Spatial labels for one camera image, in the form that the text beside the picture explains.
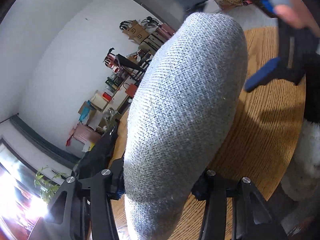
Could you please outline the person's right hand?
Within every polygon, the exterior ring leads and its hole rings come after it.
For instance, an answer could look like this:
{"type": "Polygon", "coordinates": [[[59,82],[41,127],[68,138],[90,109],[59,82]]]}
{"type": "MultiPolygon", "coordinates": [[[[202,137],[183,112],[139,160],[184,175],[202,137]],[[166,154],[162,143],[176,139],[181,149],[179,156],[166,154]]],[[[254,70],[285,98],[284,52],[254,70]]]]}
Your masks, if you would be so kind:
{"type": "Polygon", "coordinates": [[[274,0],[274,12],[296,29],[309,28],[319,37],[319,25],[302,0],[274,0]]]}

